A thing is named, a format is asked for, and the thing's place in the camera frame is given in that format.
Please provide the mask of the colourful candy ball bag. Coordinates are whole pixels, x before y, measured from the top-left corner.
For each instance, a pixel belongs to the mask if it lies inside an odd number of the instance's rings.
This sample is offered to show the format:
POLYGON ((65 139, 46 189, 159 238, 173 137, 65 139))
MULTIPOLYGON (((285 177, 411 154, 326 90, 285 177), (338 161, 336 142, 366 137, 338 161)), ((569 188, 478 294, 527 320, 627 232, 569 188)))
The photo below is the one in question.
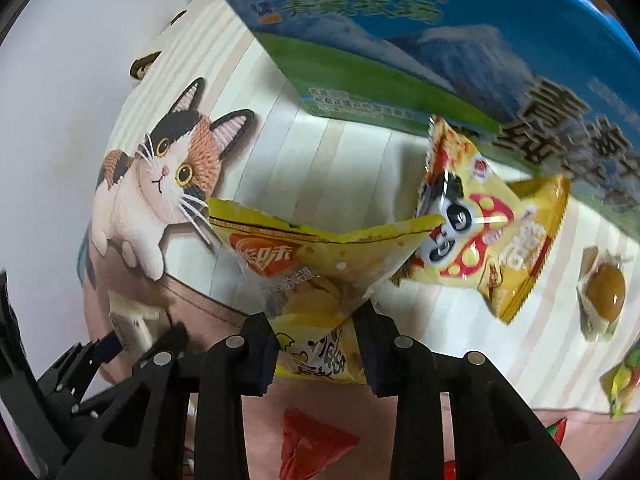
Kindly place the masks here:
POLYGON ((600 384, 608 399, 608 414, 611 418, 622 417, 639 388, 639 350, 631 350, 623 361, 603 374, 600 384))

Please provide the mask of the yellow chip bag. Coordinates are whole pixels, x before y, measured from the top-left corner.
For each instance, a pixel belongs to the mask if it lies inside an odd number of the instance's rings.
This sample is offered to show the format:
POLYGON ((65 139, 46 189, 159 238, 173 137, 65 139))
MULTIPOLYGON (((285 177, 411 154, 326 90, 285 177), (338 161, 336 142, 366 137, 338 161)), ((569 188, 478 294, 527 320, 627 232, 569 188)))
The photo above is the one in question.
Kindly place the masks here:
POLYGON ((209 224, 235 256, 276 336, 280 377, 362 385, 352 315, 442 223, 440 214, 344 234, 208 200, 209 224))

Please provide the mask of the white snack packet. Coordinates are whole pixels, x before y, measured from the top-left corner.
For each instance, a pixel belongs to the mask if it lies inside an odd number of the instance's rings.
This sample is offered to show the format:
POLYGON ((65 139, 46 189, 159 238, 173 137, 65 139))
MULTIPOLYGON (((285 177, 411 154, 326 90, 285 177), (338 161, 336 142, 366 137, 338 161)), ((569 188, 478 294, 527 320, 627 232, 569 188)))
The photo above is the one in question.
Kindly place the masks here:
POLYGON ((108 319, 122 348, 137 361, 171 328, 167 311, 128 299, 117 292, 107 292, 108 319))

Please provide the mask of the red green snack packet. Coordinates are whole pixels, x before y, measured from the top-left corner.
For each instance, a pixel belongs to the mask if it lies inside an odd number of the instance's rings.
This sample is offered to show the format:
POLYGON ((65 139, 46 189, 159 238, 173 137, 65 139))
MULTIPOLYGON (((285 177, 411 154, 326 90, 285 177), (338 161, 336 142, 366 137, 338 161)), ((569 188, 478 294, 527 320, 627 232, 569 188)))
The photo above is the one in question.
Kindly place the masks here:
MULTIPOLYGON (((563 417, 547 427, 548 434, 550 434, 559 448, 562 446, 565 437, 566 425, 567 418, 563 417)), ((444 479, 457 479, 457 464, 455 460, 447 460, 446 463, 444 463, 444 479)))

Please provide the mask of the red triangular snack packet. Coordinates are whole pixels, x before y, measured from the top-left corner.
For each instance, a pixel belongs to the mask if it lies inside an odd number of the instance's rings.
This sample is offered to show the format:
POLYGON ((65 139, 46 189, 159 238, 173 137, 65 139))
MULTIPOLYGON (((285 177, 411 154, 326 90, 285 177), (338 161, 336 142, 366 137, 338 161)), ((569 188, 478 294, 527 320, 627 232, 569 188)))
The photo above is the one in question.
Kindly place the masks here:
POLYGON ((360 437, 318 422, 297 408, 283 416, 280 480, 308 480, 356 448, 360 437))

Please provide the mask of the brown jelly cup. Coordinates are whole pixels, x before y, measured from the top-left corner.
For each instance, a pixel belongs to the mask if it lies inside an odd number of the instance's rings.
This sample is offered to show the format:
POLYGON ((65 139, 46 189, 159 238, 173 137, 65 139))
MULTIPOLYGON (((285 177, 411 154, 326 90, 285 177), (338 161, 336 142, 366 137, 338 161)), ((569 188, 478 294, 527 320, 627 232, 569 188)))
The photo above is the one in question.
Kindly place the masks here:
POLYGON ((609 341, 626 301, 625 260, 597 246, 582 252, 576 286, 580 329, 586 341, 609 341))

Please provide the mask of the yellow panda snack bag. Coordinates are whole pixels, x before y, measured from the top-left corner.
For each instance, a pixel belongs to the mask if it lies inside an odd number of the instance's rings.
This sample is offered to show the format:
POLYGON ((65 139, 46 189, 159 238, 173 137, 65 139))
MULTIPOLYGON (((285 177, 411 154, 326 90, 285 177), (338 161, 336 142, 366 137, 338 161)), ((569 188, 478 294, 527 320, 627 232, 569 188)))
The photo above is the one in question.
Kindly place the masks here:
POLYGON ((562 174, 506 182, 463 134, 432 118, 416 215, 442 221, 394 280, 472 288, 509 324, 534 287, 570 196, 562 174))

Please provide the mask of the striped cat print blanket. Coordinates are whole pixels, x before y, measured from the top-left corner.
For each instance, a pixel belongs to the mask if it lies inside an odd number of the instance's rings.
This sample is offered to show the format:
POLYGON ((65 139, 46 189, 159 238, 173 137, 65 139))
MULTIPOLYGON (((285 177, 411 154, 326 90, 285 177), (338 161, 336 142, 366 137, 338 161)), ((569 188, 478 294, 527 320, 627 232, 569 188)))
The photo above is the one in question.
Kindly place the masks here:
MULTIPOLYGON (((224 164, 216 193, 274 216, 335 231, 370 228, 410 216, 426 142, 386 128, 312 116, 293 87, 224 0, 192 0, 146 46, 149 73, 119 113, 108 140, 129 151, 170 101, 196 77, 212 117, 247 107, 256 127, 224 164)), ((398 328, 438 352, 484 352, 542 422, 566 417, 563 452, 584 479, 632 478, 639 472, 639 409, 611 418, 601 376, 622 359, 639 333, 637 243, 587 206, 571 200, 541 278, 515 320, 494 318, 477 292, 405 282, 383 284, 382 311, 398 328), (582 252, 591 246, 625 260, 626 301, 609 341, 585 340, 576 286, 582 252)), ((232 333, 255 311, 238 264, 206 244, 190 226, 163 240, 166 274, 150 281, 110 250, 92 255, 84 274, 89 335, 111 328, 107 292, 163 307, 183 323, 194 349, 232 333)), ((277 477, 281 419, 287 406, 362 432, 354 452, 330 467, 331 479, 382 478, 390 468, 395 404, 368 389, 280 379, 265 400, 246 404, 250 472, 277 477)))

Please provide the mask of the cardboard box with blue print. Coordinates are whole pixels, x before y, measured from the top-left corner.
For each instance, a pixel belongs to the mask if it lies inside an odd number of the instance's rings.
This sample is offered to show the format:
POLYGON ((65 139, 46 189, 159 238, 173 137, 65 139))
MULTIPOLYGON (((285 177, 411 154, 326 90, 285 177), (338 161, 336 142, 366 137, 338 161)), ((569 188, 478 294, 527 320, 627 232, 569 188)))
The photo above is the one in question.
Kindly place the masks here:
POLYGON ((639 233, 639 51, 589 0, 226 0, 309 113, 424 133, 564 174, 639 233))

